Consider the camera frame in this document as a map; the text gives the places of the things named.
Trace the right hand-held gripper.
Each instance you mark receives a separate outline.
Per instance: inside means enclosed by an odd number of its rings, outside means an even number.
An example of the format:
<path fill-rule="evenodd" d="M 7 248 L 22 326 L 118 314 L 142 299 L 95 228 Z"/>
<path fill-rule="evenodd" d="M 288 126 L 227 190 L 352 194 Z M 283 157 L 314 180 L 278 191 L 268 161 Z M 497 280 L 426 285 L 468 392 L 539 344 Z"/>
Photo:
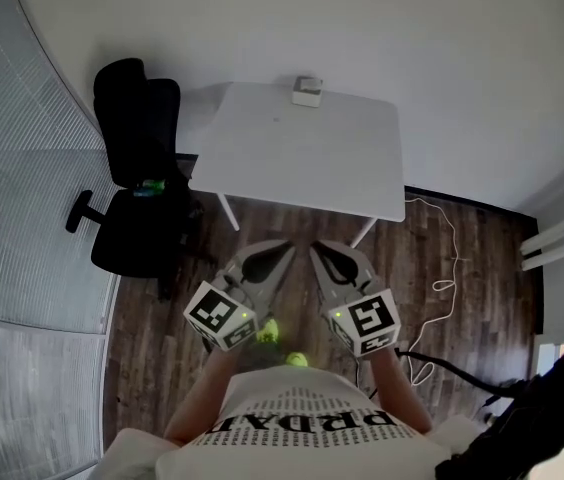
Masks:
<path fill-rule="evenodd" d="M 341 242 L 316 240 L 310 258 L 324 296 L 323 316 L 329 329 L 354 357 L 366 357 L 397 341 L 401 321 L 389 288 L 377 277 L 358 282 L 362 253 Z M 344 286 L 335 291 L 336 284 Z"/>

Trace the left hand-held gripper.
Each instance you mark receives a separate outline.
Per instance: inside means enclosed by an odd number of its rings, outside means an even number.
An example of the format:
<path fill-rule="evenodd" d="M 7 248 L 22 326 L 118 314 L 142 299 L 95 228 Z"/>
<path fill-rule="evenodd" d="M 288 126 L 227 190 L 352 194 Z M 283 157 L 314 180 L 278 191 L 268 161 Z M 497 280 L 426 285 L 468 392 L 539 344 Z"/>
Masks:
<path fill-rule="evenodd" d="M 184 310 L 191 327 L 210 345 L 229 351 L 256 335 L 294 260 L 288 240 L 268 240 L 239 250 L 234 263 L 202 282 Z"/>

